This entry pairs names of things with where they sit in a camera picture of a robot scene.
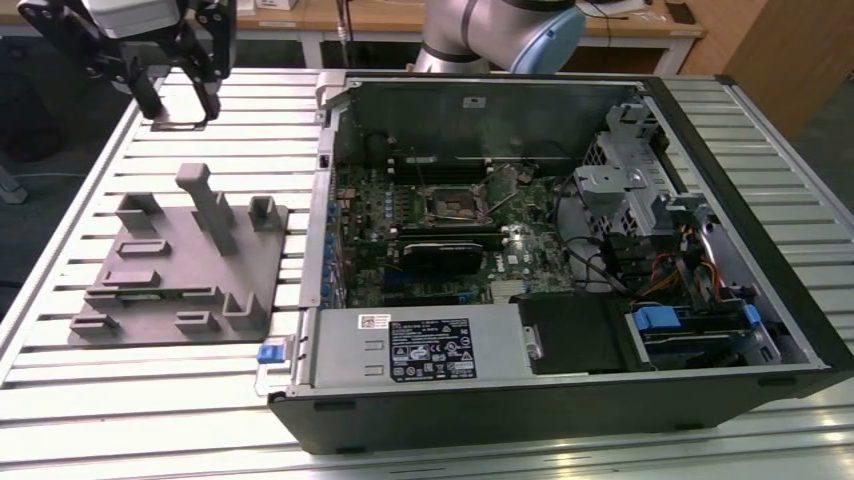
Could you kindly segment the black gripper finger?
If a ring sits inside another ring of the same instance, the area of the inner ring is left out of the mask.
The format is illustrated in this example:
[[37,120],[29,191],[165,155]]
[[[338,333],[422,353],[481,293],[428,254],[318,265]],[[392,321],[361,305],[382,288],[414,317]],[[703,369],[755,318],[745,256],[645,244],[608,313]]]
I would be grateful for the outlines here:
[[162,100],[139,56],[99,29],[82,1],[21,1],[18,12],[90,78],[131,95],[147,119],[161,115]]
[[[179,1],[179,5],[185,11],[175,39],[178,65],[191,80],[205,113],[203,122],[210,122],[219,117],[219,89],[237,58],[237,2]],[[203,47],[187,14],[211,36],[211,50]]]

